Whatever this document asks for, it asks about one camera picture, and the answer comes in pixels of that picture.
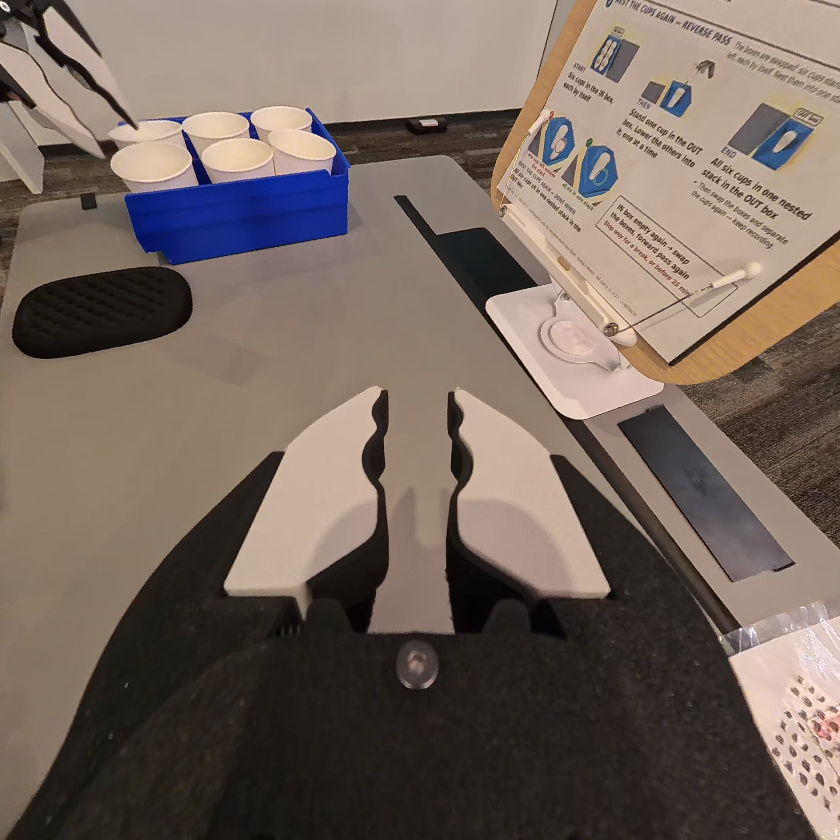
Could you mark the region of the black wrist rest pad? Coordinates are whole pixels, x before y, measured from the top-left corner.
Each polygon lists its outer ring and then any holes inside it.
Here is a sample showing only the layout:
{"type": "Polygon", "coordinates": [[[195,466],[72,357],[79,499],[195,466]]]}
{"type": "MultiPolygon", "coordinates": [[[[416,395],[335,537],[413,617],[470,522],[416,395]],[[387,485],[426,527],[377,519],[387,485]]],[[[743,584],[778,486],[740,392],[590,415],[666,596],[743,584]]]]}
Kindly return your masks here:
{"type": "Polygon", "coordinates": [[[144,266],[54,280],[23,296],[12,341],[54,360],[157,340],[187,324],[193,293],[177,271],[144,266]]]}

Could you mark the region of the laminated paper sheet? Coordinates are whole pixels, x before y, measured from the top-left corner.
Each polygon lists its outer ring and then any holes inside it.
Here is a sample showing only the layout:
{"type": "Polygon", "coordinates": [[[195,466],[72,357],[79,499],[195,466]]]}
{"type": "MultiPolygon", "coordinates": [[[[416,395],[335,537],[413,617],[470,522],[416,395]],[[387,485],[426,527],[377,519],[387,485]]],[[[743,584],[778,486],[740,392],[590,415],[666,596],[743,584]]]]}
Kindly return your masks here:
{"type": "Polygon", "coordinates": [[[839,838],[838,598],[720,640],[756,728],[813,831],[839,838]]]}

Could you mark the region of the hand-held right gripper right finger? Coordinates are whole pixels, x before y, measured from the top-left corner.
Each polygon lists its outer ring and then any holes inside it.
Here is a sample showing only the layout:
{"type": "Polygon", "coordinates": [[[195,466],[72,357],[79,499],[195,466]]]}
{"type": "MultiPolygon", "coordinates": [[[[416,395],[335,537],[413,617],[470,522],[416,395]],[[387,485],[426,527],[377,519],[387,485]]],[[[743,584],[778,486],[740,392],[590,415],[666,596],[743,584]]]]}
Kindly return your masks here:
{"type": "Polygon", "coordinates": [[[463,388],[448,394],[448,544],[528,603],[611,593],[552,455],[463,388]]]}

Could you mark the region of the black flat plate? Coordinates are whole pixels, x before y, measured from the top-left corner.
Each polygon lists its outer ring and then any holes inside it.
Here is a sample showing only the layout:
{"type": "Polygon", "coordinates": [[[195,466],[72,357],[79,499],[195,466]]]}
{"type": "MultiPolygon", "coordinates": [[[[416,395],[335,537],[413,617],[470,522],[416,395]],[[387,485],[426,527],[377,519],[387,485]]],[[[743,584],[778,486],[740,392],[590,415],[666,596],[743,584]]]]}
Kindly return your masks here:
{"type": "Polygon", "coordinates": [[[795,565],[667,408],[618,426],[730,581],[795,565]]]}
{"type": "Polygon", "coordinates": [[[482,312],[493,297],[537,286],[484,227],[436,234],[432,246],[468,299],[482,312]]]}

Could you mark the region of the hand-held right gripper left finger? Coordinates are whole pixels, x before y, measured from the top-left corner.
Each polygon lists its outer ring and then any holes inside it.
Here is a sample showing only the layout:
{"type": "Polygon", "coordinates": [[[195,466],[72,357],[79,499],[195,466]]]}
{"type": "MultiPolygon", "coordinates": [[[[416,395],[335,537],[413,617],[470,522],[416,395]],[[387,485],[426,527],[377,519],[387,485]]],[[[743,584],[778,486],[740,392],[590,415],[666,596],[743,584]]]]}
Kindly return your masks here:
{"type": "Polygon", "coordinates": [[[372,386],[322,415],[282,453],[224,581],[238,597],[318,599],[360,611],[388,571],[386,389],[372,386]]]}

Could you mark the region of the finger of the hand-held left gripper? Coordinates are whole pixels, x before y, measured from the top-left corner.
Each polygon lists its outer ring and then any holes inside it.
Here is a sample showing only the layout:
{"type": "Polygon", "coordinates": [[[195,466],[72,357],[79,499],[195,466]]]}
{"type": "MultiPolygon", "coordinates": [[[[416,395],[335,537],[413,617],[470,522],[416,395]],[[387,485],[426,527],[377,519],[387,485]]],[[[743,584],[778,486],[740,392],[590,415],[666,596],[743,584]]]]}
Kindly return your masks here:
{"type": "Polygon", "coordinates": [[[73,70],[134,129],[139,128],[128,100],[99,48],[65,1],[32,3],[38,44],[61,67],[73,70]]]}
{"type": "Polygon", "coordinates": [[[103,160],[105,154],[90,130],[73,109],[51,87],[36,60],[24,49],[1,44],[2,84],[35,117],[42,118],[68,141],[92,156],[103,160]]]}

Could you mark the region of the white paper cup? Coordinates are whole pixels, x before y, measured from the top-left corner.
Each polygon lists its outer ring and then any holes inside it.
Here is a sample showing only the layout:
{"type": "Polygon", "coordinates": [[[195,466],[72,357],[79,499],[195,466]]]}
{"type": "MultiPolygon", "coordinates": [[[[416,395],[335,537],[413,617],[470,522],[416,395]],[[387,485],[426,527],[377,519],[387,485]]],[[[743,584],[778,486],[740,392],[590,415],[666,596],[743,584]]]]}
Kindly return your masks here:
{"type": "Polygon", "coordinates": [[[335,145],[311,131],[279,129],[269,133],[275,175],[332,172],[335,145]]]}
{"type": "Polygon", "coordinates": [[[186,148],[182,124],[173,120],[141,120],[138,128],[121,123],[108,133],[118,150],[136,144],[164,143],[186,148]]]}
{"type": "Polygon", "coordinates": [[[250,138],[250,122],[246,116],[236,112],[202,112],[182,122],[182,131],[189,138],[200,159],[211,145],[235,139],[250,138]]]}
{"type": "Polygon", "coordinates": [[[249,120],[257,132],[257,139],[266,143],[270,134],[276,131],[312,131],[310,112],[291,106],[260,108],[250,113],[249,120]]]}
{"type": "Polygon", "coordinates": [[[110,165],[131,193],[198,186],[192,155],[176,143],[135,143],[118,150],[110,165]]]}
{"type": "Polygon", "coordinates": [[[209,145],[200,160],[213,184],[274,176],[274,155],[269,144],[251,138],[220,140],[209,145]]]}

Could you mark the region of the wooden instruction board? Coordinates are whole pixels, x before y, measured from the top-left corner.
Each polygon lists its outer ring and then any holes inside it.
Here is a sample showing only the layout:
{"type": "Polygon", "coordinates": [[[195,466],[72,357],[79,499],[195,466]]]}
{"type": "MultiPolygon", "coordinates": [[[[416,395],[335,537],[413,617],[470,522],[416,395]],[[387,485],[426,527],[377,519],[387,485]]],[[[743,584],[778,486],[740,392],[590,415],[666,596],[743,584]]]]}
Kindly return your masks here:
{"type": "Polygon", "coordinates": [[[838,302],[838,2],[575,2],[493,202],[642,375],[734,372],[838,302]]]}

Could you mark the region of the blue plastic bin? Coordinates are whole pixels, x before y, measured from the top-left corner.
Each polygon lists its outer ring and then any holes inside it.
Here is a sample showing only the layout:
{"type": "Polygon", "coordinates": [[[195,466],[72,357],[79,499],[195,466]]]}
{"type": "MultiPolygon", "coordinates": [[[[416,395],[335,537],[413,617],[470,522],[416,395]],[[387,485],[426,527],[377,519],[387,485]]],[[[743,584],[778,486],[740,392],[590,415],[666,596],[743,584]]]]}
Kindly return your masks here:
{"type": "Polygon", "coordinates": [[[312,134],[334,152],[328,170],[213,183],[185,135],[197,184],[124,196],[135,237],[171,265],[346,235],[350,163],[310,108],[312,134]]]}

